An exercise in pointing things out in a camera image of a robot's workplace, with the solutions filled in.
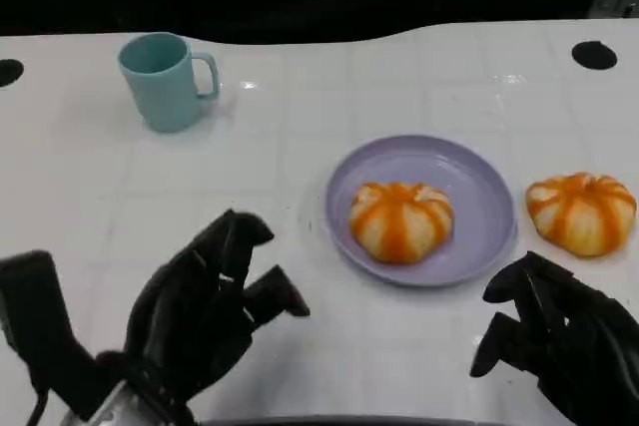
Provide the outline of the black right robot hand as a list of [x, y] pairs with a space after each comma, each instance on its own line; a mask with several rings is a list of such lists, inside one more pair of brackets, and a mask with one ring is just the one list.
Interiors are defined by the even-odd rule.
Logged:
[[488, 282], [483, 299], [514, 303], [518, 316], [492, 317], [470, 374], [498, 362], [537, 379], [575, 425], [638, 422], [638, 323], [617, 300], [530, 251]]

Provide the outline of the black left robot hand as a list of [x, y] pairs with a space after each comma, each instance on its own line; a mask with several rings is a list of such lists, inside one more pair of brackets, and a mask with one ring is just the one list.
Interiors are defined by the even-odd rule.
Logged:
[[223, 378], [261, 327], [283, 313], [310, 315], [280, 266], [247, 282], [255, 248], [273, 238], [261, 217], [227, 210], [159, 267], [137, 297], [125, 355], [177, 402]]

